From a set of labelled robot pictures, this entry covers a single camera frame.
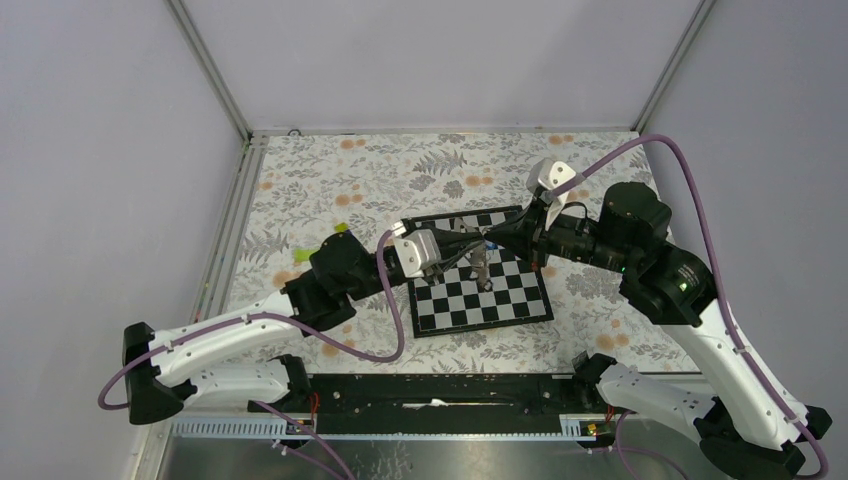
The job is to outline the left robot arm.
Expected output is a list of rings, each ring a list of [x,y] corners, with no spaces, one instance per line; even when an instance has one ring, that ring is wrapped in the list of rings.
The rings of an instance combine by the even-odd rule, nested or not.
[[[186,327],[154,330],[144,322],[127,327],[123,366],[108,384],[124,382],[122,407],[133,425],[158,423],[191,405],[278,403],[299,410],[312,393],[301,359],[282,355],[266,364],[231,367],[224,361],[275,341],[316,338],[362,360],[392,363],[405,349],[394,288],[440,272],[484,243],[480,232],[407,231],[398,223],[370,252],[351,231],[336,232],[310,255],[307,272],[246,307]],[[392,316],[394,352],[367,353],[328,336],[355,316],[354,302],[377,294],[384,295]]]

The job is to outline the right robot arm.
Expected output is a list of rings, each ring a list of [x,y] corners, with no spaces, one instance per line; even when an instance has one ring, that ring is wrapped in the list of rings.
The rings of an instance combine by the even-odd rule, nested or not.
[[[550,257],[621,275],[620,294],[682,347],[711,386],[698,394],[643,376],[614,358],[578,355],[575,402],[597,412],[605,405],[635,411],[698,445],[734,479],[793,479],[805,458],[801,443],[831,426],[822,408],[797,401],[765,370],[738,324],[723,317],[716,282],[696,255],[667,240],[672,213],[648,186],[617,183],[605,193],[597,220],[547,217],[534,199],[486,237],[542,267]]]

